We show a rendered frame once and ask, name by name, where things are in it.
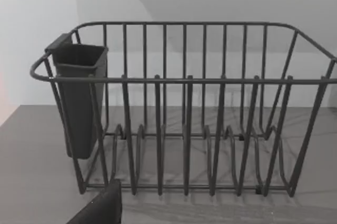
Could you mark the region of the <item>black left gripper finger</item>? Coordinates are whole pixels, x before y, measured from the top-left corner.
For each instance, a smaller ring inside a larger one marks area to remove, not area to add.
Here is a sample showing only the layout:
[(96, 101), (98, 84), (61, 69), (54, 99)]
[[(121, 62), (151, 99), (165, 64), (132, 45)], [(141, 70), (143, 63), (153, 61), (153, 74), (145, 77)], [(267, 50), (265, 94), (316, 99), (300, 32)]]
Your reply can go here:
[(121, 224), (122, 187), (119, 179), (108, 186), (85, 205), (66, 224)]

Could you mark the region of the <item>dark grey cutlery holder cup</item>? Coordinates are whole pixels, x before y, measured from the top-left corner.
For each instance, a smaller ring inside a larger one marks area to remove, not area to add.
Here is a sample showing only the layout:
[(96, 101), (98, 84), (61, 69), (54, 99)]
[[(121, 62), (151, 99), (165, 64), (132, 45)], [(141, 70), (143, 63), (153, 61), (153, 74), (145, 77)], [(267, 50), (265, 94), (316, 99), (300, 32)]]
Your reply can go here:
[[(51, 52), (56, 74), (61, 77), (103, 78), (107, 70), (108, 48), (74, 44), (69, 34), (61, 34), (46, 49)], [(75, 157), (88, 159), (96, 143), (96, 128), (90, 86), (85, 82), (63, 83), (63, 100), (68, 111)]]

